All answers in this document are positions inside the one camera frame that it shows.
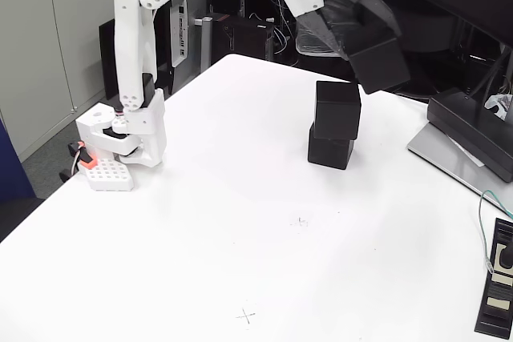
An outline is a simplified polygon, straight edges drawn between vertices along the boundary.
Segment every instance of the green cable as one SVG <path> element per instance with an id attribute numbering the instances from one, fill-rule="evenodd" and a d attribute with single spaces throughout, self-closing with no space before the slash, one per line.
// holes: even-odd
<path id="1" fill-rule="evenodd" d="M 507 216 L 509 216 L 511 219 L 513 219 L 513 214 L 511 214 L 505 207 L 504 205 L 501 203 L 501 201 L 499 200 L 499 198 L 497 198 L 497 195 L 494 194 L 494 192 L 492 190 L 485 190 L 482 194 L 481 194 L 481 199 L 479 200 L 479 226 L 481 227 L 481 233 L 483 234 L 483 242 L 484 242 L 484 259 L 485 259 L 485 263 L 486 263 L 486 266 L 487 266 L 487 269 L 488 271 L 493 274 L 494 272 L 494 268 L 491 264 L 491 261 L 490 261 L 490 258 L 488 257 L 488 246 L 487 246 L 487 236 L 484 234 L 484 227 L 483 227 L 483 220 L 481 219 L 481 205 L 483 203 L 483 199 L 484 199 L 484 196 L 487 194 L 487 193 L 490 193 L 494 199 L 497 201 L 497 203 L 499 204 L 500 208 L 504 211 L 504 213 L 506 213 Z"/>

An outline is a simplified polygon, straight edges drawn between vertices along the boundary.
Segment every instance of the black box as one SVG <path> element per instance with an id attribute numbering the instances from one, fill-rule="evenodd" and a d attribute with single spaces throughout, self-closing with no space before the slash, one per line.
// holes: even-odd
<path id="1" fill-rule="evenodd" d="M 370 24 L 347 34 L 344 49 L 366 94 L 410 80 L 397 37 L 387 26 Z"/>
<path id="2" fill-rule="evenodd" d="M 273 61 L 274 25 L 257 19 L 211 14 L 212 64 L 228 54 Z"/>
<path id="3" fill-rule="evenodd" d="M 345 170 L 353 152 L 353 140 L 317 139 L 313 135 L 314 124 L 310 127 L 308 161 Z"/>
<path id="4" fill-rule="evenodd" d="M 505 182 L 513 180 L 513 127 L 460 90 L 434 96 L 427 119 Z"/>
<path id="5" fill-rule="evenodd" d="M 315 138 L 355 140 L 362 102 L 356 83 L 317 82 Z"/>

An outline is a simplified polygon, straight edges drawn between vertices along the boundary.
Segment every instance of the metal bar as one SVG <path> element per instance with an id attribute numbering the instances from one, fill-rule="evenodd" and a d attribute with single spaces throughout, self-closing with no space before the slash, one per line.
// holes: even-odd
<path id="1" fill-rule="evenodd" d="M 203 18 L 201 25 L 201 73 L 212 63 L 212 18 Z"/>

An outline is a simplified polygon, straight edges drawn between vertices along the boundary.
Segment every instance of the cable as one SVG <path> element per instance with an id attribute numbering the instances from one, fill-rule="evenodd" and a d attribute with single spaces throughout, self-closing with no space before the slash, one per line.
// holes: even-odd
<path id="1" fill-rule="evenodd" d="M 499 58 L 495 61 L 494 65 L 490 67 L 490 70 L 487 72 L 487 74 L 484 76 L 483 80 L 479 83 L 479 85 L 468 95 L 468 98 L 472 98 L 474 95 L 476 95 L 479 90 L 483 88 L 485 84 L 487 84 L 487 81 L 490 79 L 491 76 L 495 77 L 495 73 L 499 70 L 499 67 L 501 63 L 504 61 L 504 59 L 511 53 L 511 48 L 506 47 L 504 52 L 499 56 Z"/>
<path id="2" fill-rule="evenodd" d="M 253 16 L 255 16 L 258 20 L 262 20 L 262 18 L 260 16 L 258 16 L 258 14 L 256 12 L 253 12 L 251 15 L 249 15 L 249 19 L 251 19 Z M 274 31 L 276 32 L 276 36 L 278 37 L 278 40 L 280 41 L 280 44 L 282 47 L 281 50 L 274 53 L 275 55 L 278 55 L 278 54 L 281 54 L 283 51 L 285 51 L 288 43 L 287 43 L 287 38 L 285 37 L 285 35 L 283 35 L 283 32 L 278 30 L 276 27 L 274 27 Z"/>
<path id="3" fill-rule="evenodd" d="M 294 66 L 296 66 L 298 63 L 299 63 L 299 54 L 297 54 L 297 60 L 296 60 L 296 62 L 295 62 L 294 64 L 291 64 L 290 66 L 291 66 L 291 67 L 294 67 Z"/>
<path id="4" fill-rule="evenodd" d="M 506 48 L 503 44 L 501 44 L 501 52 Z M 506 80 L 503 82 L 504 87 L 506 88 L 508 79 L 511 79 L 511 76 L 513 75 L 513 55 L 510 57 L 509 63 L 507 64 L 506 68 Z"/>
<path id="5" fill-rule="evenodd" d="M 490 80 L 488 81 L 488 84 L 487 84 L 487 88 L 486 90 L 484 91 L 484 96 L 483 96 L 483 105 L 487 102 L 488 100 L 488 95 L 490 94 L 490 89 L 491 89 L 491 84 L 494 82 L 495 80 L 495 76 L 497 76 L 497 72 L 494 72 L 494 74 L 491 76 Z"/>
<path id="6" fill-rule="evenodd" d="M 287 7 L 283 7 L 281 5 L 281 2 L 280 0 L 277 0 L 278 1 L 278 4 L 276 4 L 275 2 L 273 2 L 273 0 L 270 0 L 273 4 L 275 4 L 276 6 L 278 6 L 278 8 L 280 9 L 280 16 L 281 16 L 281 19 L 283 20 L 283 22 L 285 23 L 285 25 L 287 26 L 287 30 L 289 30 L 289 33 L 290 33 L 290 37 L 293 38 L 294 34 L 292 33 L 292 30 L 290 29 L 290 26 L 289 24 L 287 23 L 287 20 L 285 19 L 285 16 L 283 14 L 283 9 L 285 8 L 286 10 L 288 9 Z"/>
<path id="7" fill-rule="evenodd" d="M 487 266 L 487 269 L 488 271 L 490 272 L 490 274 L 493 274 L 494 273 L 494 267 L 493 265 L 491 264 L 491 261 L 490 261 L 490 258 L 488 257 L 488 246 L 487 246 L 487 236 L 485 235 L 484 233 L 484 227 L 483 227 L 483 221 L 481 219 L 481 205 L 483 203 L 483 199 L 484 199 L 484 196 L 489 193 L 490 195 L 492 195 L 494 197 L 494 199 L 497 201 L 497 203 L 499 204 L 500 208 L 504 211 L 504 213 L 509 216 L 511 219 L 513 219 L 513 214 L 511 214 L 505 207 L 504 205 L 501 203 L 501 201 L 499 200 L 499 198 L 497 198 L 497 195 L 494 194 L 494 192 L 492 190 L 485 190 L 482 194 L 481 194 L 481 198 L 479 199 L 479 211 L 478 211 L 478 215 L 479 215 L 479 226 L 481 227 L 481 234 L 483 235 L 483 244 L 484 244 L 484 260 L 485 260 L 485 264 Z"/>
<path id="8" fill-rule="evenodd" d="M 77 167 L 77 162 L 78 162 L 79 156 L 80 156 L 80 149 L 83 147 L 84 147 L 83 145 L 81 145 L 81 144 L 79 145 L 79 149 L 77 150 L 75 157 L 73 158 L 73 165 L 71 166 L 71 176 L 73 176 L 75 174 L 75 168 Z"/>
<path id="9" fill-rule="evenodd" d="M 409 92 L 395 92 L 396 95 L 404 96 L 405 98 L 412 98 L 412 99 L 418 99 L 418 100 L 430 100 L 433 98 L 431 95 L 417 95 L 417 94 L 410 94 Z"/>
<path id="10" fill-rule="evenodd" d="M 285 46 L 278 52 L 275 52 L 274 54 L 275 55 L 281 54 L 283 51 L 285 51 L 287 49 L 287 45 L 288 45 L 287 40 L 285 40 Z"/>
<path id="11" fill-rule="evenodd" d="M 500 94 L 503 94 L 503 93 L 505 93 L 505 92 L 507 91 L 506 95 L 509 95 L 509 94 L 511 94 L 511 88 L 513 87 L 513 86 L 511 85 L 511 80 L 509 80 L 509 79 L 506 77 L 506 75 L 503 75 L 503 78 L 505 78 L 505 79 L 506 79 L 506 82 L 507 82 L 507 83 L 506 83 L 506 84 L 504 84 L 502 87 L 500 87 L 500 89 L 499 89 L 499 93 L 500 93 Z"/>

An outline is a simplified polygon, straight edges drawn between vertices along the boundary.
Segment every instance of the blue panel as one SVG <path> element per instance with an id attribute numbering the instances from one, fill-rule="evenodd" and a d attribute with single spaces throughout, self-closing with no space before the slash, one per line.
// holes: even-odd
<path id="1" fill-rule="evenodd" d="M 0 122 L 0 203 L 34 197 L 34 190 L 19 162 L 6 129 Z"/>

